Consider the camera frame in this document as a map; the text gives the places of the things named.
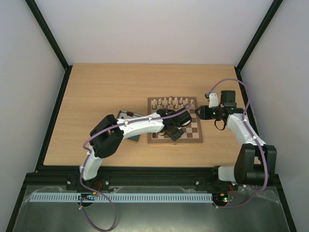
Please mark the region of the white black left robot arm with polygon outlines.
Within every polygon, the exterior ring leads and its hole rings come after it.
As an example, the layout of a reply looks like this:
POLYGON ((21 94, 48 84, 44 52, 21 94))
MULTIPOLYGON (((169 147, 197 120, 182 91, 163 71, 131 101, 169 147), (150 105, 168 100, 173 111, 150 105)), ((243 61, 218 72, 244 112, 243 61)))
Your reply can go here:
POLYGON ((123 140, 146 133, 163 133, 176 141, 183 135, 183 128, 191 122, 187 107, 178 111, 159 109, 150 115, 131 119, 107 115, 83 144, 87 157, 80 166, 82 179, 95 178, 103 160, 113 155, 123 140))

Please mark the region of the wooden chess board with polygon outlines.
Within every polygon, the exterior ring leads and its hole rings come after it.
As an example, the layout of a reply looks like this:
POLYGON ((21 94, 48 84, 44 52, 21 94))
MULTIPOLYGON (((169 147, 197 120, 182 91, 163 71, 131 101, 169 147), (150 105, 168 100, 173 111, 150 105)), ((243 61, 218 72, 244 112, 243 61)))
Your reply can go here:
POLYGON ((184 134, 176 141, 171 140, 167 135, 160 136, 156 133, 156 138, 152 138, 152 133, 148 133, 149 144, 187 144, 202 143, 202 129, 200 119, 195 114, 197 109, 196 97, 149 97, 148 114, 154 114, 155 118, 163 118, 163 121, 184 124, 182 130, 184 134))

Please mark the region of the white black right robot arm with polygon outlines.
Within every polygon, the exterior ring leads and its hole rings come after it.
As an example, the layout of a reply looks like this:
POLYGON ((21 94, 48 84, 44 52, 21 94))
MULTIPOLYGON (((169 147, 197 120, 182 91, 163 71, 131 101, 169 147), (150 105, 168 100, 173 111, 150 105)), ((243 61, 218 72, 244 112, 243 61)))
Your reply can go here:
POLYGON ((237 107, 236 92, 221 91, 220 97, 215 92, 205 95, 208 105, 196 109, 201 120, 213 120, 214 124, 223 121, 221 130, 229 128, 241 145, 234 166, 217 166, 216 174, 211 176, 211 185, 222 189, 227 182, 240 185, 260 186, 263 191, 274 178, 277 150, 267 145, 249 123, 246 111, 237 107))

